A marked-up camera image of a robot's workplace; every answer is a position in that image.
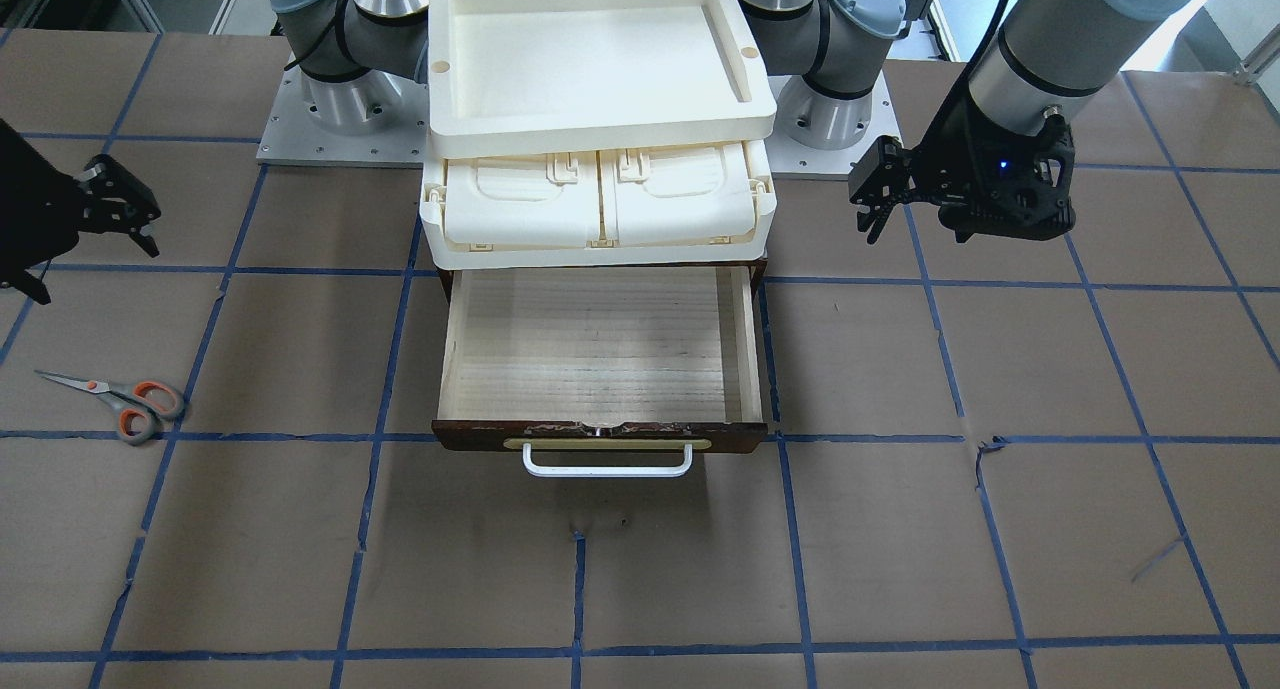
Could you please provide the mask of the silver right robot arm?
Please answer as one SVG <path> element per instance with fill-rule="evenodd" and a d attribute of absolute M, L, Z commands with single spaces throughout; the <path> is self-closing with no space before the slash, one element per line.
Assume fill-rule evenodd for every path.
<path fill-rule="evenodd" d="M 419 77 L 430 0 L 269 0 L 308 88 L 337 97 L 376 73 Z M 32 270 L 77 247 L 81 234 L 127 234 L 146 255 L 161 211 L 152 191 L 106 152 L 59 172 L 13 127 L 3 127 L 1 279 L 37 304 L 50 295 Z"/>

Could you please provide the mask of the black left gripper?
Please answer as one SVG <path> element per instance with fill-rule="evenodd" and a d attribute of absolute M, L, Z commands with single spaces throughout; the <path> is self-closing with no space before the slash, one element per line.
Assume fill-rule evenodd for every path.
<path fill-rule="evenodd" d="M 1032 128 L 1032 136 L 1018 134 L 973 104 L 947 104 L 913 160 L 899 137 L 877 137 L 847 179 L 850 202 L 864 206 L 867 243 L 876 245 L 893 210 L 910 202 L 937 205 L 940 223 L 960 243 L 970 234 L 1050 241 L 1070 232 L 1076 215 L 1069 120 L 1051 109 Z"/>

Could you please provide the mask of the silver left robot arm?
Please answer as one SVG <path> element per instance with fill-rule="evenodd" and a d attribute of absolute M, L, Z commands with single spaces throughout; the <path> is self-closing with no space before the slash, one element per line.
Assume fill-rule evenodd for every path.
<path fill-rule="evenodd" d="M 998 0 L 978 50 L 913 149 L 877 138 L 850 172 L 858 229 L 927 202 L 957 242 L 1050 241 L 1074 228 L 1070 120 L 1190 0 Z M 858 127 L 906 0 L 739 0 L 765 69 L 786 77 L 777 126 L 817 150 Z"/>

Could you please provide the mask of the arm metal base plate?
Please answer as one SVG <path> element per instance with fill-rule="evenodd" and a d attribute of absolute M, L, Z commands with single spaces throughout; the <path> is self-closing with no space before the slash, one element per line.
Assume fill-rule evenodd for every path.
<path fill-rule="evenodd" d="M 326 83 L 285 70 L 262 129 L 269 165 L 419 168 L 428 136 L 428 87 L 369 70 Z"/>
<path fill-rule="evenodd" d="M 901 140 L 883 70 L 876 79 L 870 97 L 874 99 L 870 118 L 864 120 L 864 132 L 858 142 L 847 149 L 822 150 L 801 145 L 783 132 L 782 117 L 778 117 L 774 132 L 765 140 L 773 175 L 780 179 L 846 181 L 856 161 L 863 159 L 878 137 L 893 136 Z"/>

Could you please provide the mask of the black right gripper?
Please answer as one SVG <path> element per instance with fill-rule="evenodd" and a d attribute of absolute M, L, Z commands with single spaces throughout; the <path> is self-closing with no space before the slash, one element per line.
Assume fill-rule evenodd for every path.
<path fill-rule="evenodd" d="M 81 219 L 81 193 L 84 211 Z M 79 232 L 127 234 L 147 256 L 160 255 L 151 223 L 161 216 L 154 192 L 106 152 L 74 179 L 59 172 L 6 120 L 1 123 L 1 279 L 32 301 L 50 293 L 28 269 L 72 251 Z"/>

